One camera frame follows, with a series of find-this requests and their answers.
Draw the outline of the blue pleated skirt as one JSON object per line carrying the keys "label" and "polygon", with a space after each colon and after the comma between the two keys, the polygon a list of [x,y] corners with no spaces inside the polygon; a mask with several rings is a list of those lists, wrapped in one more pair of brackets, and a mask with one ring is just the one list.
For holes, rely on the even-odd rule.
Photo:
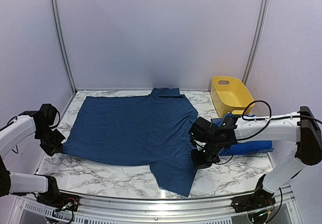
{"label": "blue pleated skirt", "polygon": [[248,141],[232,145],[229,149],[223,149],[220,156],[248,155],[255,153],[272,152],[274,149],[272,141]]}

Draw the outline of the grey-blue garment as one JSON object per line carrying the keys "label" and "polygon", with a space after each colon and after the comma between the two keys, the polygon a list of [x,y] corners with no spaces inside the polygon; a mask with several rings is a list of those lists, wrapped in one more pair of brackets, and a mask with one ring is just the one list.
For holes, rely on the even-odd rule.
{"label": "grey-blue garment", "polygon": [[148,165],[159,187],[190,194],[196,176],[189,129],[197,110],[179,89],[84,100],[62,152],[109,165]]}

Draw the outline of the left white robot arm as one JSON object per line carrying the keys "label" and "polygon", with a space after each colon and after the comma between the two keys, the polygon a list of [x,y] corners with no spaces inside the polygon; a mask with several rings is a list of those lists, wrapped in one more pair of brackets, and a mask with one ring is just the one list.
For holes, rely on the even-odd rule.
{"label": "left white robot arm", "polygon": [[1,196],[38,193],[52,206],[63,203],[54,177],[10,172],[4,164],[6,155],[30,136],[40,141],[48,156],[61,153],[65,137],[57,130],[55,119],[60,119],[59,111],[51,104],[42,104],[39,110],[24,111],[1,128]]}

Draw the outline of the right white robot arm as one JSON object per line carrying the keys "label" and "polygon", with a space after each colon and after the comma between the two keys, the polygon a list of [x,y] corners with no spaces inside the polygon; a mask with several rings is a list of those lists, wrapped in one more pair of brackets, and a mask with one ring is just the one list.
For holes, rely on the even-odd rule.
{"label": "right white robot arm", "polygon": [[257,183],[249,203],[261,207],[269,197],[304,168],[321,162],[321,121],[311,110],[300,107],[284,115],[226,116],[219,125],[198,117],[188,131],[190,142],[204,145],[191,152],[195,169],[205,169],[219,163],[219,153],[232,145],[248,141],[292,141],[295,149],[277,168],[265,174]]}

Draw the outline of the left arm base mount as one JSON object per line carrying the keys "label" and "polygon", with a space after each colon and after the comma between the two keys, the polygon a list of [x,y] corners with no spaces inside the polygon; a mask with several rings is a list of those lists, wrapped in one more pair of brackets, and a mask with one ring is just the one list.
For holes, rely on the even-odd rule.
{"label": "left arm base mount", "polygon": [[68,209],[72,211],[77,211],[79,206],[80,197],[78,195],[69,193],[60,193],[58,197],[48,197],[39,194],[36,198],[38,203],[45,204],[55,208],[62,208],[68,203],[72,203],[72,206]]}

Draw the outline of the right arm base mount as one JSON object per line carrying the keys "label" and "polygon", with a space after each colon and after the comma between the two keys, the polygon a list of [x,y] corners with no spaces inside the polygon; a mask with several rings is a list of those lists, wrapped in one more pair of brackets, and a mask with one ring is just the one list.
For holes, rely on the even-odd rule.
{"label": "right arm base mount", "polygon": [[253,193],[234,197],[231,202],[231,207],[235,210],[235,213],[240,213],[267,206],[272,207],[275,203],[276,200],[271,193]]}

